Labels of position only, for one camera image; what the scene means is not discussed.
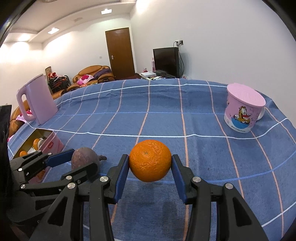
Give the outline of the wall power socket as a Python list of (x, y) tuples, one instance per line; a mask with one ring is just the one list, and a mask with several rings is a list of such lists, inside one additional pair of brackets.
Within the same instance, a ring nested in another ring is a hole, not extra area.
[(176, 41), (176, 45), (177, 46), (183, 45), (183, 40)]

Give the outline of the white tv stand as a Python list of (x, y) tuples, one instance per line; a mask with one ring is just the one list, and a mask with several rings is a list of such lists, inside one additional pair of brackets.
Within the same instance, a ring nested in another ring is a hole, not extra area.
[(159, 79), (174, 79), (176, 78), (173, 75), (170, 75), (166, 73), (165, 71), (157, 71), (156, 73), (154, 72), (143, 72), (139, 73), (141, 78), (147, 79), (147, 80), (159, 80)]

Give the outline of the lilac electric kettle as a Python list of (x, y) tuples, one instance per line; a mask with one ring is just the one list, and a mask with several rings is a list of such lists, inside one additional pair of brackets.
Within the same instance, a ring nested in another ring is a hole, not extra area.
[[(26, 96), (26, 100), (32, 112), (31, 116), (28, 116), (25, 110), (22, 101), (23, 95)], [(36, 121), (37, 125), (44, 124), (58, 111), (48, 88), (48, 84), (46, 83), (46, 77), (43, 74), (37, 75), (20, 88), (16, 94), (16, 99), (24, 119), (26, 121)]]

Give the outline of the pink cartoon cup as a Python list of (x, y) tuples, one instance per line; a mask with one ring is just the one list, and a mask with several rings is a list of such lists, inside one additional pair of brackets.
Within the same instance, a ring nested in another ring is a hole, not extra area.
[(250, 132), (265, 107), (266, 100), (256, 90), (239, 83), (227, 85), (227, 94), (224, 121), (239, 133)]

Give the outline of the brown leather long sofa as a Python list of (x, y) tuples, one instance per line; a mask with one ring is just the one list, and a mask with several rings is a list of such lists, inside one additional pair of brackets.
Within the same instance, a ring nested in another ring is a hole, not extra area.
[(21, 114), (19, 107), (11, 114), (10, 118), (10, 128), (9, 128), (9, 138), (12, 137), (18, 129), (26, 122), (25, 120), (18, 120), (17, 117)]

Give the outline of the small orange in tin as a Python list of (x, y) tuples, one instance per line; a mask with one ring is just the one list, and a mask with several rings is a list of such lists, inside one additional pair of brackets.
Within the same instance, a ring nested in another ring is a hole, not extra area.
[(21, 151), (19, 154), (19, 157), (26, 156), (28, 153), (26, 151)]
[(33, 148), (37, 151), (40, 149), (41, 145), (43, 144), (44, 139), (43, 138), (36, 138), (33, 141)]

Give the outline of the pink tin box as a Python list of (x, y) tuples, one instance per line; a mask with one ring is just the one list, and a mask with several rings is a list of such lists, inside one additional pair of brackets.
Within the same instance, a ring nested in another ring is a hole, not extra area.
[(37, 128), (24, 140), (10, 161), (17, 188), (43, 182), (49, 171), (46, 164), (51, 154), (58, 154), (64, 145), (54, 131)]

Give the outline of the blue plaid tablecloth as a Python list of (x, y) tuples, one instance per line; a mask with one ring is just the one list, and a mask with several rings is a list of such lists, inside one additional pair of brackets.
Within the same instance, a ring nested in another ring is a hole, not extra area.
[[(135, 146), (154, 142), (176, 154), (209, 184), (231, 183), (268, 240), (281, 240), (295, 221), (295, 127), (274, 101), (248, 133), (227, 126), (227, 87), (211, 81), (118, 80), (90, 85), (55, 100), (46, 123), (25, 123), (9, 140), (14, 158), (37, 128), (56, 134), (62, 150), (87, 148), (107, 157), (99, 174)], [(109, 205), (115, 240), (185, 240), (191, 205), (179, 198), (171, 170), (142, 182), (131, 170), (118, 204)]]

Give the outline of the black television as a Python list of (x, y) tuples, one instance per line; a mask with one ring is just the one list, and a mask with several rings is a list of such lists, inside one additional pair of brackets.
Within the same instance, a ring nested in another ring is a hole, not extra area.
[(153, 49), (155, 72), (169, 78), (181, 76), (179, 50), (177, 47)]

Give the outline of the large orange fruit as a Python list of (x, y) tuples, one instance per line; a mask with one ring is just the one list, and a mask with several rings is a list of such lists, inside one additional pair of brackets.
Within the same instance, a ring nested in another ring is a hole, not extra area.
[(160, 141), (142, 141), (131, 150), (129, 166), (133, 175), (143, 182), (161, 180), (171, 168), (171, 151)]

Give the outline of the brown wooden door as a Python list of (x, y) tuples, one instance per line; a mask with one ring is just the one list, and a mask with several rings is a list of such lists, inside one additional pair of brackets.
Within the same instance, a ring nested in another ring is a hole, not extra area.
[(127, 79), (135, 74), (129, 28), (105, 32), (109, 61), (116, 80)]

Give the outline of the pink flower cushion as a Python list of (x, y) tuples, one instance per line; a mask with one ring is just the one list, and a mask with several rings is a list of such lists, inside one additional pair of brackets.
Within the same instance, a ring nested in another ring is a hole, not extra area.
[(77, 80), (77, 83), (78, 85), (86, 85), (92, 79), (93, 79), (92, 75), (85, 74)]

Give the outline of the purple passion fruit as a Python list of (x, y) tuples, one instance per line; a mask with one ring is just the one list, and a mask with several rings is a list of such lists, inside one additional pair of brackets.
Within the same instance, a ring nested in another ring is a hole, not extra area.
[(107, 160), (104, 155), (98, 155), (88, 147), (76, 149), (71, 158), (71, 170), (78, 169), (86, 164), (95, 163), (97, 166), (96, 174), (100, 171), (100, 162)]

